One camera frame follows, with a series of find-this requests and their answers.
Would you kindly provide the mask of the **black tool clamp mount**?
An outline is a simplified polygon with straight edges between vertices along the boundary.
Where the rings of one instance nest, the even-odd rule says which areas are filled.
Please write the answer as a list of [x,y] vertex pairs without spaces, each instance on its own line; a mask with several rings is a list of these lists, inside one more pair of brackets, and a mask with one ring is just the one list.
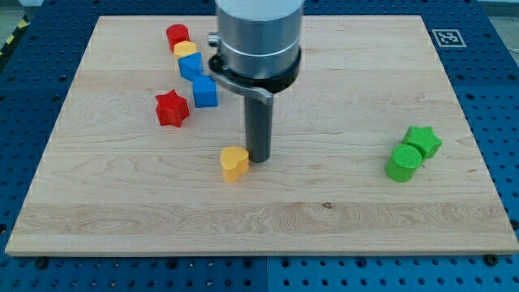
[[211,77],[233,93],[271,105],[273,96],[297,79],[302,57],[299,39],[266,54],[237,50],[217,32],[208,34],[208,44],[217,49],[208,60]]

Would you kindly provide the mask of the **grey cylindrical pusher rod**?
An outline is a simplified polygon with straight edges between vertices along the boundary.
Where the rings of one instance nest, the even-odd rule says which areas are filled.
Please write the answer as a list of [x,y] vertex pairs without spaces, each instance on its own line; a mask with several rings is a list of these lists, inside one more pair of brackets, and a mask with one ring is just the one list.
[[252,97],[244,99],[246,148],[254,163],[270,158],[272,138],[272,106]]

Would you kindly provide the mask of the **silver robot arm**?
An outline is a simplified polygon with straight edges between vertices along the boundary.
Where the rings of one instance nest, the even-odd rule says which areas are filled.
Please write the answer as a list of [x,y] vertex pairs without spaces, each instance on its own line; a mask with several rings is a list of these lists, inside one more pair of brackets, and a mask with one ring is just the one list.
[[210,76],[244,97],[246,148],[254,163],[271,155],[274,95],[298,76],[303,0],[216,0],[208,44]]

